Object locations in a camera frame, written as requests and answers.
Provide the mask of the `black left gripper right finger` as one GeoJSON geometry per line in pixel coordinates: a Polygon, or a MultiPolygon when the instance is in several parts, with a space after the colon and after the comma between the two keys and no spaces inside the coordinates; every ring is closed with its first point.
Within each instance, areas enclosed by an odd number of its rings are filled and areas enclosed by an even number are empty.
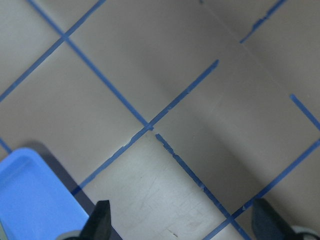
{"type": "Polygon", "coordinates": [[[252,205],[251,228],[257,240],[289,240],[296,233],[264,198],[252,205]]]}

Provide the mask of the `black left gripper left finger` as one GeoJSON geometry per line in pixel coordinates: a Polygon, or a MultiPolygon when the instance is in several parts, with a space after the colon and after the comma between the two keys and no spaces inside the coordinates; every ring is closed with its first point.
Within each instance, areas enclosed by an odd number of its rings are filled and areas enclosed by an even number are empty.
{"type": "Polygon", "coordinates": [[[109,240],[111,236],[111,208],[109,200],[96,203],[93,212],[79,234],[80,240],[109,240]]]}

